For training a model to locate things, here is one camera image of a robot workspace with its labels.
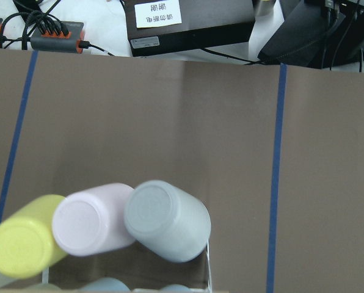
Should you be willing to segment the grey plastic cup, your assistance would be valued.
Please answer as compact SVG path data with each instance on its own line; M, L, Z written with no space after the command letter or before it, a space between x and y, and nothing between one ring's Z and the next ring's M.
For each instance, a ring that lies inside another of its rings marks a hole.
M211 219L191 194L160 180L139 184L124 209L124 223L135 240L170 262L189 262L207 246Z

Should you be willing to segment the pink plastic cup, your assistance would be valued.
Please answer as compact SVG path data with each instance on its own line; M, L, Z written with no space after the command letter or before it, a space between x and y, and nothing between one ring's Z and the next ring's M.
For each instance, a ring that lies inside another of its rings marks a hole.
M73 256L91 256L135 242L124 223L124 208L133 188L111 183L75 192L56 208L53 236Z

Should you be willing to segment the pale blue plastic cup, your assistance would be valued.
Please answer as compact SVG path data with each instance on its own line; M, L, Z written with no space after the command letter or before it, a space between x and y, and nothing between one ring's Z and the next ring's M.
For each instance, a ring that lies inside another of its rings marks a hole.
M104 277L79 288L79 291L130 292L131 290L125 283L116 278Z

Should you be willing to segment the yellow plastic cup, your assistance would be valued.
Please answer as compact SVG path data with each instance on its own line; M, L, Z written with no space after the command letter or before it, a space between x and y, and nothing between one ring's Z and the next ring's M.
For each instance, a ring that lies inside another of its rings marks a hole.
M54 212L64 199L61 195L43 195L0 223L1 274L31 278L67 256L52 229Z

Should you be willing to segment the black box with label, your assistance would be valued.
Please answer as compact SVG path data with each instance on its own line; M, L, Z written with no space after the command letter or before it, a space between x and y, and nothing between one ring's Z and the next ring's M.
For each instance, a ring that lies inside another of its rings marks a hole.
M252 1L125 1L134 57L245 43L255 24Z

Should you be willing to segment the grey USB hub right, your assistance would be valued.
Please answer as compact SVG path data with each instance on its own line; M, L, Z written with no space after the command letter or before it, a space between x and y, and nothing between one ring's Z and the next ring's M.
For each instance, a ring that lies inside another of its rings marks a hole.
M39 30L34 31L31 36L31 47L37 51L67 52L81 54L83 49L79 47L80 41L84 41L85 31L83 22L63 21L68 34L64 35L45 31L42 34Z

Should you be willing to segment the black computer monitor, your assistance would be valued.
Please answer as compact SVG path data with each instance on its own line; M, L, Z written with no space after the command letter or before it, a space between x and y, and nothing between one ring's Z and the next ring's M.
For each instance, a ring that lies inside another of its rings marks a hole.
M364 1L280 1L284 21L258 53L265 64L328 68L364 59Z

